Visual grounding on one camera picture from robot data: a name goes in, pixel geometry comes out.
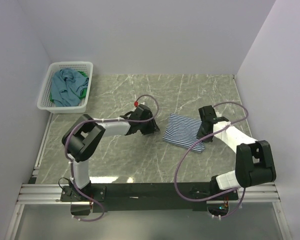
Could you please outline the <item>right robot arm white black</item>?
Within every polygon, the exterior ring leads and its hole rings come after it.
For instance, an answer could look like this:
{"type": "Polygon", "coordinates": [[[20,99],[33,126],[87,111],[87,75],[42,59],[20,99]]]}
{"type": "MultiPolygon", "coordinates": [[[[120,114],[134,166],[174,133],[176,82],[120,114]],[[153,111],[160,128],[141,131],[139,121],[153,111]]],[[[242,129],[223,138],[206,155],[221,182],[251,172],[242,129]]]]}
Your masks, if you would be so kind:
{"type": "Polygon", "coordinates": [[[213,176],[209,184],[212,198],[220,200],[227,190],[248,188],[274,182],[277,178],[270,143],[249,137],[224,116],[217,116],[213,106],[198,109],[201,125],[197,138],[204,143],[217,138],[235,153],[235,168],[213,176]]]}

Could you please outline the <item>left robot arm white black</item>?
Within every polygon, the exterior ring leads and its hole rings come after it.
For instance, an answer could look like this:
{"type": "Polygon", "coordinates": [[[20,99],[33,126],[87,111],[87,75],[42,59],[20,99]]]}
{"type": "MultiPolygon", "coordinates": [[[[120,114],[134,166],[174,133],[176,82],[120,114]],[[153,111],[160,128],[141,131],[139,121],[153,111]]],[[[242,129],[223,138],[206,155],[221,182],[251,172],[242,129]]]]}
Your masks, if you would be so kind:
{"type": "Polygon", "coordinates": [[[149,135],[159,130],[155,116],[144,104],[117,118],[97,119],[83,114],[62,138],[65,156],[70,164],[72,195],[78,201],[90,196],[89,159],[102,138],[129,136],[138,131],[149,135]]]}

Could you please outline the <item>blue white striped tank top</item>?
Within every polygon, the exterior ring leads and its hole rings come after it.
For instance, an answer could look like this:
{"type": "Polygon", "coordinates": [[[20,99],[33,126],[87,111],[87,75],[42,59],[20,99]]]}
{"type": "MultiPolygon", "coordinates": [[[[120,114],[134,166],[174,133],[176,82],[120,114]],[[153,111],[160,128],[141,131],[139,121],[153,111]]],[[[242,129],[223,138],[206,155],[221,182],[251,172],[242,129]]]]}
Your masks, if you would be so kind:
{"type": "Polygon", "coordinates": [[[171,113],[163,134],[163,141],[189,149],[198,139],[201,121],[187,116],[171,113]]]}

